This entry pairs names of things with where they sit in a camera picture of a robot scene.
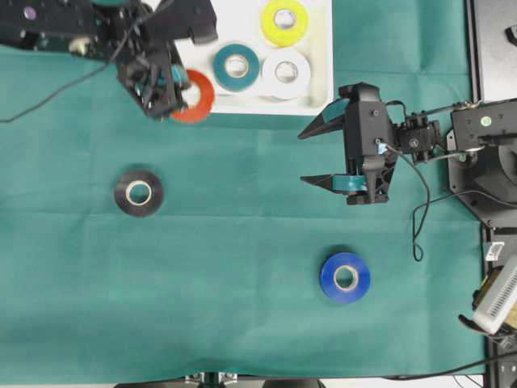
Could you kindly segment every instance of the yellow tape roll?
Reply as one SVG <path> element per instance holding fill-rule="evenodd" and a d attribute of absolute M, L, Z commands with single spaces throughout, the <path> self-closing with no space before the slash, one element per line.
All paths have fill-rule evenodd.
<path fill-rule="evenodd" d="M 307 10 L 297 0 L 271 0 L 264 7 L 262 31 L 277 46 L 293 46 L 304 37 L 308 26 Z"/>

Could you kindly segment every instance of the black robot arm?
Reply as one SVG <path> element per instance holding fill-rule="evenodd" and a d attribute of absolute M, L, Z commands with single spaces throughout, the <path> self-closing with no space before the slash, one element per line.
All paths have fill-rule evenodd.
<path fill-rule="evenodd" d="M 305 176 L 301 179 L 331 192 L 343 194 L 349 205 L 388 201 L 389 185 L 400 154 L 410 155 L 414 164 L 448 158 L 450 163 L 461 165 L 467 173 L 471 167 L 474 168 L 479 158 L 484 160 L 488 155 L 500 154 L 501 147 L 512 148 L 517 138 L 515 100 L 458 103 L 409 116 L 405 113 L 404 122 L 394 124 L 389 118 L 387 107 L 394 103 L 403 103 L 384 103 L 377 87 L 366 83 L 344 86 L 339 89 L 339 96 L 299 138 L 343 131 L 345 174 Z M 453 123 L 448 142 L 440 136 L 439 122 L 429 119 L 436 113 L 446 111 L 452 112 Z M 493 170 L 479 171 L 482 178 L 477 177 L 477 180 L 485 183 L 490 181 L 484 187 L 479 187 L 484 192 L 498 196 L 497 187 L 504 186 L 506 192 L 511 191 L 515 197 L 507 196 L 505 200 L 517 201 L 517 157 L 513 152 L 511 154 L 514 155 L 511 160 L 514 164 L 511 167 L 504 167 L 504 161 L 501 162 L 499 158 L 492 162 L 499 165 L 501 170 L 497 183 L 493 182 Z"/>
<path fill-rule="evenodd" d="M 117 53 L 120 83 L 154 119 L 186 106 L 181 91 L 190 83 L 174 45 L 186 38 L 194 44 L 217 38 L 210 0 L 164 0 L 155 12 L 141 0 L 117 6 L 89 0 L 5 0 L 0 13 L 0 44 L 104 62 Z"/>

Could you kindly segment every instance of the electrical tape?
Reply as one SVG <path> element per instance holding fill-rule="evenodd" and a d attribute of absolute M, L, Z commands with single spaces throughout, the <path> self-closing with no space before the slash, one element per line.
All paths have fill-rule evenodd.
<path fill-rule="evenodd" d="M 141 203 L 131 198 L 131 190 L 136 186 L 144 186 L 149 193 Z M 134 217 L 147 217 L 155 213 L 162 205 L 164 197 L 160 179 L 147 170 L 128 171 L 115 186 L 115 202 L 119 208 Z"/>
<path fill-rule="evenodd" d="M 337 275 L 342 269 L 352 274 L 347 287 L 338 283 Z M 327 297 L 343 304 L 357 302 L 370 288 L 371 275 L 366 263 L 352 253 L 339 253 L 330 257 L 322 266 L 320 286 Z"/>
<path fill-rule="evenodd" d="M 287 15 L 291 23 L 281 23 L 282 15 Z M 305 36 L 309 14 L 297 0 L 271 0 L 263 9 L 261 26 L 270 42 L 289 47 Z"/>
<path fill-rule="evenodd" d="M 229 71 L 229 62 L 238 61 L 244 67 L 241 74 Z M 229 44 L 223 47 L 213 62 L 217 82 L 227 91 L 244 91 L 254 84 L 260 74 L 259 57 L 244 44 Z"/>
<path fill-rule="evenodd" d="M 272 97 L 289 100 L 308 91 L 313 75 L 302 54 L 292 48 L 282 48 L 266 58 L 262 76 Z"/>
<path fill-rule="evenodd" d="M 172 118 L 187 124 L 196 124 L 210 116 L 213 104 L 216 100 L 216 92 L 208 78 L 199 71 L 187 70 L 188 78 L 192 84 L 200 89 L 200 101 L 194 106 L 183 111 L 172 113 Z"/>

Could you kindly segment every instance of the orange tape roll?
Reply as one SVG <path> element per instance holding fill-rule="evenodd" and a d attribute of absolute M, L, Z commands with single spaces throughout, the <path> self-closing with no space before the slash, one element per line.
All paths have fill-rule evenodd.
<path fill-rule="evenodd" d="M 194 106 L 181 112 L 175 112 L 171 116 L 177 121 L 187 124 L 196 124 L 210 116 L 213 103 L 216 100 L 216 92 L 208 78 L 199 71 L 187 70 L 191 83 L 199 87 L 201 96 L 200 101 Z"/>

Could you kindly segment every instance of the black cable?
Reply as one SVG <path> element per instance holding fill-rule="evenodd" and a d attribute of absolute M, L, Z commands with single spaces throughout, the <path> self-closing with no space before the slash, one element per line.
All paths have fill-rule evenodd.
<path fill-rule="evenodd" d="M 464 386 L 462 386 L 460 384 L 460 382 L 458 382 L 458 379 L 456 378 L 456 376 L 452 376 L 452 378 L 454 379 L 454 381 L 456 382 L 456 384 L 460 387 L 460 388 L 465 388 Z"/>
<path fill-rule="evenodd" d="M 467 195 L 467 194 L 478 194 L 480 196 L 484 196 L 485 198 L 488 198 L 489 200 L 492 200 L 493 202 L 497 202 L 498 204 L 505 205 L 505 206 L 508 206 L 510 208 L 517 209 L 517 205 L 516 204 L 512 204 L 512 203 L 506 202 L 504 200 L 499 200 L 495 196 L 491 196 L 490 194 L 488 194 L 486 192 L 482 192 L 480 190 L 464 190 L 463 192 L 452 193 L 452 194 L 449 194 L 448 196 L 442 196 L 440 198 L 436 198 L 435 200 L 432 200 L 431 202 L 429 202 L 429 205 L 434 205 L 434 204 L 437 204 L 439 202 L 443 202 L 445 200 L 450 200 L 452 198 L 456 198 L 458 196 L 464 196 L 464 195 Z M 416 224 L 416 221 L 415 221 L 416 213 L 421 208 L 423 208 L 424 206 L 427 206 L 427 202 L 425 204 L 421 204 L 421 205 L 419 205 L 419 206 L 417 206 L 416 208 L 413 209 L 413 215 L 412 215 L 413 225 Z"/>
<path fill-rule="evenodd" d="M 402 107 L 402 110 L 404 111 L 404 118 L 407 117 L 407 106 L 400 100 L 395 99 L 394 101 L 389 101 L 386 103 L 386 106 L 400 106 Z"/>
<path fill-rule="evenodd" d="M 473 378 L 471 378 L 468 374 L 465 374 L 465 377 L 468 378 L 471 382 L 473 382 L 474 384 L 476 384 L 477 386 L 479 386 L 480 388 L 483 388 L 483 386 L 477 382 L 476 380 L 474 380 Z"/>
<path fill-rule="evenodd" d="M 440 155 L 440 156 L 435 156 L 431 159 L 427 159 L 425 161 L 426 164 L 428 163 L 431 163 L 431 162 L 437 162 L 439 160 L 444 160 L 444 159 L 450 159 L 450 158 L 458 158 L 460 156 L 465 156 L 466 153 L 465 152 L 453 152 L 453 153 L 450 153 L 450 154 L 443 154 L 443 155 Z"/>
<path fill-rule="evenodd" d="M 451 374 L 454 374 L 454 373 L 461 372 L 461 371 L 466 370 L 466 369 L 472 369 L 472 368 L 476 368 L 477 366 L 488 365 L 488 364 L 491 364 L 491 363 L 493 363 L 495 361 L 503 360 L 505 358 L 509 358 L 509 357 L 513 357 L 513 356 L 517 356 L 517 352 L 509 352 L 509 353 L 506 353 L 506 354 L 499 354 L 497 356 L 485 358 L 484 360 L 481 360 L 481 361 L 473 362 L 472 364 L 467 364 L 467 365 L 459 366 L 458 368 L 444 370 L 443 372 L 438 372 L 438 373 L 419 374 L 419 375 L 416 375 L 416 376 L 392 376 L 392 377 L 384 377 L 384 378 L 387 379 L 387 380 L 394 380 L 394 381 L 398 381 L 398 382 L 408 382 L 408 381 L 411 381 L 411 380 L 422 380 L 423 378 L 448 376 L 448 375 L 451 375 Z"/>
<path fill-rule="evenodd" d="M 386 144 L 386 148 L 388 148 L 388 150 L 390 150 L 390 151 L 394 152 L 395 154 L 397 154 L 398 156 L 400 156 L 402 158 L 402 160 L 404 160 L 417 173 L 418 177 L 422 181 L 423 187 L 426 189 L 427 200 L 426 200 L 426 203 L 424 204 L 426 209 L 422 216 L 422 220 L 420 221 L 420 225 L 418 226 L 418 228 L 416 228 L 415 223 L 413 223 L 413 258 L 414 258 L 414 261 L 419 263 L 423 260 L 424 251 L 423 251 L 423 248 L 417 243 L 417 239 L 418 239 L 418 236 L 422 233 L 423 226 L 426 222 L 427 214 L 429 213 L 429 207 L 431 205 L 431 190 L 429 189 L 429 184 L 427 184 L 425 177 L 423 176 L 422 172 L 418 169 L 418 167 L 416 167 L 401 151 L 395 149 L 395 147 L 393 147 L 390 144 L 387 144 L 387 143 L 385 143 L 385 144 Z"/>
<path fill-rule="evenodd" d="M 157 13 L 162 12 L 164 9 L 166 9 L 168 6 L 170 6 L 174 0 L 167 0 L 163 4 L 161 4 L 158 9 L 154 13 L 150 13 L 145 15 L 142 18 L 139 18 L 135 23 L 131 25 L 131 27 L 124 33 L 124 38 L 120 41 L 119 45 L 117 46 L 116 50 L 113 52 L 111 57 L 109 58 L 108 62 L 106 62 L 104 65 L 98 67 L 97 69 L 91 71 L 90 73 L 87 73 L 79 78 L 74 79 L 73 81 L 70 81 L 66 83 L 65 85 L 61 86 L 57 90 L 55 90 L 53 93 L 42 99 L 39 103 L 21 111 L 20 113 L 12 116 L 9 119 L 1 119 L 0 124 L 11 124 L 14 121 L 17 121 L 18 119 L 21 119 L 22 117 L 42 108 L 45 104 L 49 103 L 53 99 L 55 99 L 58 95 L 60 95 L 62 92 L 68 90 L 69 88 L 78 85 L 79 83 L 85 82 L 86 80 L 94 77 L 95 75 L 102 73 L 105 69 L 111 65 L 116 58 L 120 55 L 122 49 L 124 48 L 125 44 L 128 42 L 129 37 L 131 36 L 131 32 L 136 27 L 140 26 L 141 24 L 145 23 L 147 20 L 149 20 L 151 17 L 155 16 Z"/>

